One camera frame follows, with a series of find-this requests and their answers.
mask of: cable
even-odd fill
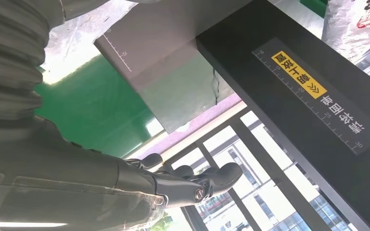
[[[215,92],[215,89],[213,89],[213,93],[215,94],[215,105],[218,105],[218,99],[219,99],[219,84],[220,84],[220,81],[219,81],[219,78],[218,78],[218,76],[216,75],[216,70],[215,70],[215,68],[213,68],[213,82],[214,81],[218,81],[218,85],[217,85],[217,89],[216,89],[216,91],[217,92]]]

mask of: measuring scale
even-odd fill
[[[274,56],[278,53],[287,54],[287,57],[292,59],[292,62],[296,63],[300,69],[305,70],[305,73],[308,73],[310,78],[317,80],[317,83],[321,86],[314,85],[310,82],[300,85],[289,74],[289,71],[283,69],[275,61]],[[274,38],[252,51],[252,54],[289,88],[354,154],[360,154],[370,147],[370,119],[280,40]],[[319,93],[320,88],[325,88],[327,91],[319,97],[316,96],[317,98],[312,96]],[[334,102],[339,103],[343,109],[342,112],[340,114],[332,112],[329,105],[322,102],[324,97],[329,97]],[[340,118],[340,115],[344,112],[349,113],[353,118],[347,124]],[[362,129],[358,133],[355,133],[351,128],[358,124],[361,125]]]

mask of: transparent plastic cover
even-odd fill
[[[0,231],[137,230],[152,226],[165,209],[163,197],[141,192],[38,179],[15,183],[21,185],[0,184]]]

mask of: plastic wrap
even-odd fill
[[[329,0],[322,40],[349,61],[370,49],[370,0]]]
[[[0,183],[0,227],[136,230],[155,224],[165,209],[162,196],[141,192],[25,177],[17,177],[13,183]]]
[[[49,43],[45,48],[46,60],[41,67],[59,78],[72,73],[100,54],[93,45],[94,41],[136,4],[126,0],[111,0],[55,27],[50,31]]]

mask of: fluorescent light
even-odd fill
[[[0,222],[0,227],[59,227],[65,223],[26,223],[26,222]]]

